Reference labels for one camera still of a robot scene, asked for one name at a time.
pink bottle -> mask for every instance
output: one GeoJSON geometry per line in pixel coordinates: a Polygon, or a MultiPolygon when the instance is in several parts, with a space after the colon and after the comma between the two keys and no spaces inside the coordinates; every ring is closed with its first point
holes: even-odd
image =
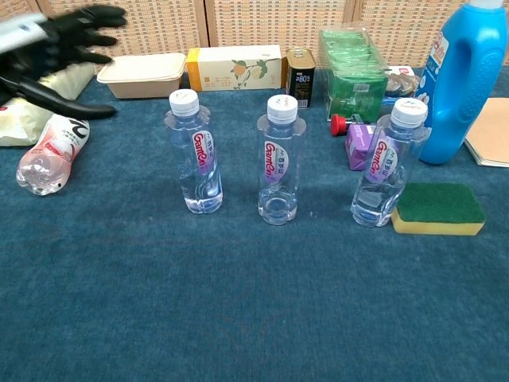
{"type": "Polygon", "coordinates": [[[72,161],[89,134],[87,121],[53,115],[39,141],[21,158],[17,183],[36,195],[55,193],[64,187],[71,174],[72,161]]]}

purple juice box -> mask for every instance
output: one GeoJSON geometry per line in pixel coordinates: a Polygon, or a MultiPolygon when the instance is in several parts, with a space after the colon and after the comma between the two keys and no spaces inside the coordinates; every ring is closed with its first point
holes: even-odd
{"type": "Polygon", "coordinates": [[[376,125],[355,123],[348,128],[344,146],[347,150],[350,170],[362,171],[366,167],[366,154],[376,125]]]}

blue plastic jug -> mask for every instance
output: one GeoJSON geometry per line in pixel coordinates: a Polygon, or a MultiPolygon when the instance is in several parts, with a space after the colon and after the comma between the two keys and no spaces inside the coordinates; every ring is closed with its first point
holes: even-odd
{"type": "Polygon", "coordinates": [[[421,160],[449,161],[490,96],[507,45],[503,0],[471,0],[438,34],[416,97],[428,104],[431,135],[421,160]]]}

green packaged item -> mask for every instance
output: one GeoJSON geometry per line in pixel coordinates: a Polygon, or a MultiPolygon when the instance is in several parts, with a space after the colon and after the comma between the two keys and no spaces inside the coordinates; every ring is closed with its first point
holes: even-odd
{"type": "Polygon", "coordinates": [[[379,117],[387,87],[387,64],[360,26],[320,31],[321,79],[328,120],[357,114],[366,123],[379,117]]]}

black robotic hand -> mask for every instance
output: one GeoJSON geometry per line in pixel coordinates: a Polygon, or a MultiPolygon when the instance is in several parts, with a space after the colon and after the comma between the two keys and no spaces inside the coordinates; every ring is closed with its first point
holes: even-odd
{"type": "Polygon", "coordinates": [[[72,118],[111,117],[116,112],[113,107],[82,105],[65,99],[37,80],[70,64],[110,62],[110,57],[92,53],[87,47],[116,44],[115,38],[101,36],[96,31],[125,25],[124,13],[122,8],[114,6],[90,6],[38,24],[44,39],[0,54],[0,105],[13,97],[23,97],[30,103],[72,118]]]}

